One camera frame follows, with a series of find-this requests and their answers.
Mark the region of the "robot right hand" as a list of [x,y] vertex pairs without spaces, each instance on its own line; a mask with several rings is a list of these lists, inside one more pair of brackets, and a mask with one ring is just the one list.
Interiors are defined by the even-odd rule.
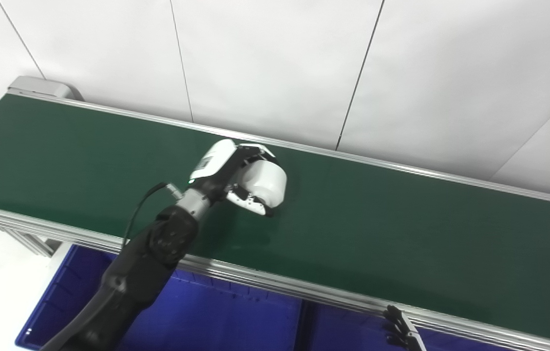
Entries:
[[385,319],[382,329],[386,331],[386,341],[390,345],[406,351],[426,351],[421,334],[405,313],[395,305],[387,305],[382,311]]

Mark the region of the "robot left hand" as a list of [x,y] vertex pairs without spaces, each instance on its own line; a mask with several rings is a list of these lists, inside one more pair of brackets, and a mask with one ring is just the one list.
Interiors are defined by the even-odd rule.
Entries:
[[275,155],[257,143],[235,144],[226,138],[212,145],[190,174],[177,203],[199,220],[219,201],[272,217],[284,202],[287,175]]

